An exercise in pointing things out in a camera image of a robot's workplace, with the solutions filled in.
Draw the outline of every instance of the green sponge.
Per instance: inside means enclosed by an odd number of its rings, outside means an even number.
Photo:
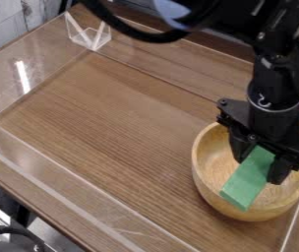
[[[246,212],[267,181],[274,154],[257,146],[226,182],[219,195]]]

